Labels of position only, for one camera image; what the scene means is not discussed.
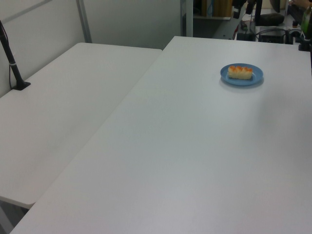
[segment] cable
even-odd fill
[[[249,30],[254,34],[255,38],[257,38],[259,40],[259,37],[257,37],[256,33],[252,30],[252,28],[250,27]]]
[[[266,29],[266,30],[263,30],[263,31],[258,32],[258,33],[256,34],[256,36],[257,36],[257,35],[260,35],[260,34],[262,34],[262,33],[268,33],[268,32],[274,32],[274,31],[284,31],[284,32],[286,32],[285,29],[281,29],[281,28]]]
[[[2,25],[1,28],[3,29],[5,37],[6,37],[6,40],[7,40],[8,44],[9,44],[9,38],[8,38],[8,35],[7,35],[7,33],[6,33],[5,29],[4,29],[4,26]],[[12,90],[12,85],[11,85],[11,66],[10,65],[9,65],[9,85],[10,85],[10,89]]]
[[[9,65],[9,85],[10,89],[12,90],[12,85],[11,85],[11,66]]]

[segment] table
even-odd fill
[[[30,208],[160,53],[79,43],[0,98],[0,200]]]
[[[309,53],[174,37],[12,234],[309,234],[311,117]]]

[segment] green bottle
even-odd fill
[[[308,32],[310,16],[311,16],[311,7],[309,6],[304,12],[301,22],[301,30],[304,34]]]

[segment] black stand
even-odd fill
[[[14,86],[13,89],[23,90],[24,88],[29,86],[30,83],[29,82],[25,82],[21,78],[21,76],[20,76],[20,72],[19,72],[18,66],[15,63],[15,60],[14,60],[12,51],[10,49],[9,42],[8,42],[8,40],[6,38],[6,35],[5,35],[5,32],[4,32],[4,27],[3,27],[2,23],[1,23],[1,20],[0,20],[0,40],[1,40],[1,44],[2,44],[2,46],[4,48],[5,54],[6,54],[7,58],[8,58],[8,60],[9,60],[10,67],[12,68],[13,74],[14,74],[15,79],[16,79],[16,86]]]
[[[304,38],[303,41],[301,41],[298,50],[300,51],[310,51],[310,40]]]

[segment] white surface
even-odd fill
[[[0,200],[30,208],[160,52],[80,43],[0,98]]]
[[[12,233],[310,234],[311,116],[309,53],[176,37]]]
[[[84,42],[75,0],[50,1],[3,26],[23,79],[29,78],[75,44]],[[0,45],[0,97],[9,90],[9,64]]]
[[[181,35],[180,0],[85,0],[92,42],[164,49]]]

